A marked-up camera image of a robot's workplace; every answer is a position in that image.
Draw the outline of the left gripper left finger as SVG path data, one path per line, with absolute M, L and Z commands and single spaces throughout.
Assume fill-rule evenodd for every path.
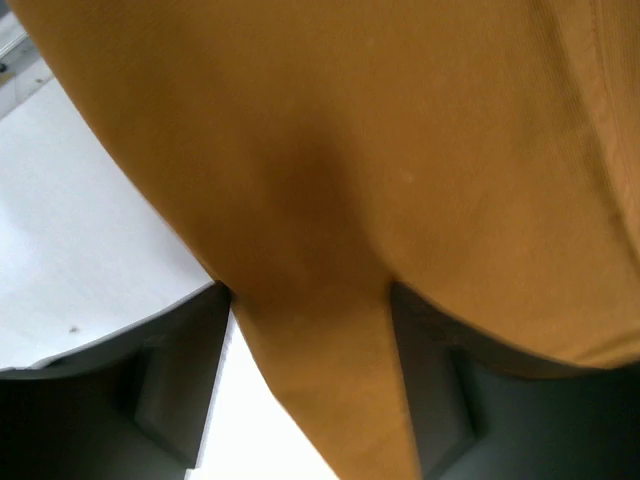
M 212 284 L 113 337 L 1 374 L 5 479 L 182 479 L 196 466 L 231 295 Z

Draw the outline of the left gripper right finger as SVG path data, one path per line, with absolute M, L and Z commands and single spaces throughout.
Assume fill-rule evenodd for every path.
M 575 367 L 504 344 L 409 287 L 391 315 L 426 479 L 635 479 L 639 367 Z

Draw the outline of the brown trousers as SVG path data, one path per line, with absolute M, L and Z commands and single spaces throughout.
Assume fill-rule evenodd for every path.
M 639 359 L 635 1 L 14 1 L 342 479 L 415 479 L 394 283 L 507 373 Z

